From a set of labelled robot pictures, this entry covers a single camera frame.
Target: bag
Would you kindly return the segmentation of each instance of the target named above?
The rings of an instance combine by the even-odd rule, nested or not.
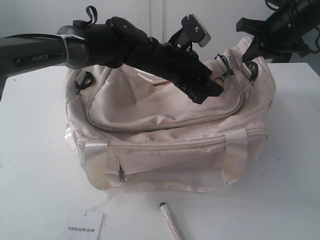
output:
[[[169,81],[127,65],[70,70],[67,134],[89,182],[119,193],[206,192],[237,181],[266,142],[264,120],[276,89],[262,57],[253,60],[258,75],[250,80],[252,69],[242,63],[250,43],[243,38],[227,49],[227,63],[220,55],[205,63],[224,91],[201,105]],[[95,80],[79,90],[75,82],[88,76]]]

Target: paper tag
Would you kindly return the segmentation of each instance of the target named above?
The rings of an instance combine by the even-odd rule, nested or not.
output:
[[[74,211],[54,240],[97,240],[103,217],[103,212]]]

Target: white table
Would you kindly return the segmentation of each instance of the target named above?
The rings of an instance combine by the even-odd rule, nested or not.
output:
[[[306,63],[271,64],[269,138],[234,185],[210,193],[117,194],[97,211],[101,240],[170,239],[166,201],[186,240],[320,239],[320,77]],[[104,198],[64,140],[67,69],[7,81],[0,102],[0,239],[53,239],[69,211]]]

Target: robotic arm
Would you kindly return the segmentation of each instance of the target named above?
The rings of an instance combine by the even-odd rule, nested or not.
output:
[[[170,80],[197,104],[222,93],[223,88],[209,78],[211,70],[192,50],[193,43],[204,47],[211,39],[194,15],[184,17],[182,28],[161,44],[124,18],[96,24],[97,10],[88,6],[86,12],[90,21],[75,20],[58,35],[0,38],[0,96],[8,77],[61,63],[70,69],[127,64]]]

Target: marker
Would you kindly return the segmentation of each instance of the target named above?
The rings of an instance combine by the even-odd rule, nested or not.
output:
[[[167,204],[165,202],[160,203],[160,209],[161,212],[163,213],[163,216],[166,220],[166,223],[169,226],[169,229],[174,237],[174,240],[183,240],[180,232],[178,231],[178,228],[172,218],[172,214],[167,206]]]

